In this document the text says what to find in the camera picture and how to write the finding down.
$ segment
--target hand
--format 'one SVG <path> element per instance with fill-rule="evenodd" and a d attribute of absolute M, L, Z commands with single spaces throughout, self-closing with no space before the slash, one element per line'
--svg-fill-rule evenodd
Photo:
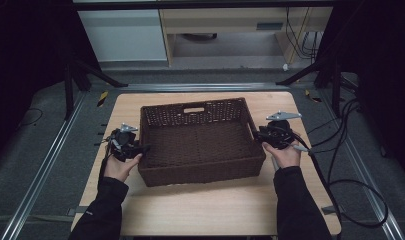
<path fill-rule="evenodd" d="M 299 166 L 301 163 L 301 151 L 295 149 L 292 145 L 299 145 L 299 142 L 295 140 L 287 148 L 282 150 L 273 148 L 266 142 L 262 143 L 265 150 L 273 155 L 281 168 Z"/>
<path fill-rule="evenodd" d="M 116 159 L 113 155 L 111 155 L 109 156 L 108 161 L 106 163 L 104 176 L 116 178 L 121 182 L 125 182 L 130 173 L 130 170 L 140 162 L 141 158 L 142 154 L 139 154 L 134 159 L 128 162 L 121 162 L 120 160 Z"/>

